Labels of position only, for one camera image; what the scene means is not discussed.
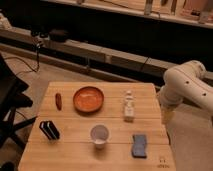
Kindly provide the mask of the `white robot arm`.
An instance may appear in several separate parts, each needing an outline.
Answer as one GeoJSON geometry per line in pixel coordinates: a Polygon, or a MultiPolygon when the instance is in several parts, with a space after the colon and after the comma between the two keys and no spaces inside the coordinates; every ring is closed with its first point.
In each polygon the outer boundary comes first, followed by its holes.
{"type": "Polygon", "coordinates": [[[186,98],[213,116],[213,87],[203,81],[205,66],[197,60],[173,66],[164,72],[164,85],[158,92],[162,123],[174,116],[174,109],[186,98]]]}

